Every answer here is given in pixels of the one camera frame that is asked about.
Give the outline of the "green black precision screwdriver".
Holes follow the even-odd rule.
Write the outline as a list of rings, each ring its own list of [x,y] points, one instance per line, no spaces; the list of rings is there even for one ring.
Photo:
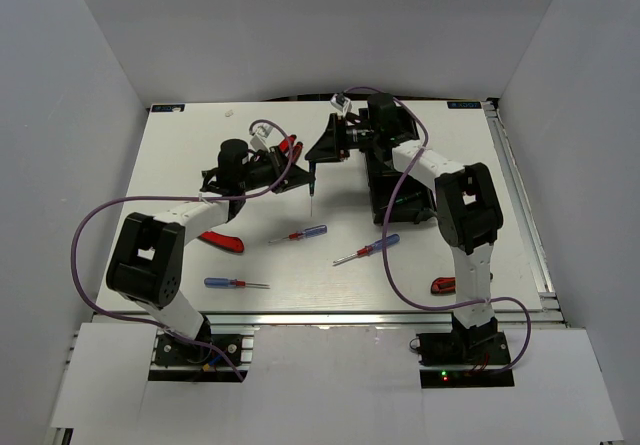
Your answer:
[[[423,191],[418,191],[409,195],[399,197],[394,201],[394,206],[399,207],[401,205],[410,204],[411,206],[420,207],[423,203],[424,195],[425,193]]]

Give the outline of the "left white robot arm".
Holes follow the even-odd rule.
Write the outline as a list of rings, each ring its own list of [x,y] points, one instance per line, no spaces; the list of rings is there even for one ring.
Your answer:
[[[283,193],[310,183],[313,175],[296,164],[301,152],[302,144],[293,138],[266,150],[252,150],[240,139],[226,140],[217,166],[202,173],[201,191],[209,198],[125,218],[106,285],[180,335],[176,349],[188,363],[205,361],[212,342],[208,320],[180,292],[185,246],[233,220],[249,192],[272,185],[275,193]]]

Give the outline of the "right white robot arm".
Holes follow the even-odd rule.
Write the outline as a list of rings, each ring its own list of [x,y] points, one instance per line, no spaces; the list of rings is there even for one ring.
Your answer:
[[[407,178],[431,192],[438,229],[454,261],[453,324],[464,329],[451,339],[452,353],[463,363],[475,363],[488,350],[482,332],[497,329],[490,263],[504,218],[491,173],[482,163],[463,165],[432,150],[429,132],[413,111],[389,93],[374,88],[368,93],[365,115],[352,113],[346,93],[331,97],[335,111],[305,155],[309,171],[343,161],[353,149],[370,150],[400,175],[391,202]]]

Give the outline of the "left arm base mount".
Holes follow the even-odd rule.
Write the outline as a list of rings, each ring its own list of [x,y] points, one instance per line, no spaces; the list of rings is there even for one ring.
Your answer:
[[[176,383],[240,383],[247,375],[253,352],[253,331],[217,330],[211,335],[217,351],[178,341],[162,332],[156,334],[148,380]]]

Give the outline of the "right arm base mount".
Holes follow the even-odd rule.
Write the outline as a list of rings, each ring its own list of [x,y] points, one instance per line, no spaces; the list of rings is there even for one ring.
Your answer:
[[[495,318],[480,329],[466,329],[453,320],[449,332],[417,334],[409,349],[418,355],[424,390],[515,386],[513,371],[503,370],[511,354]]]

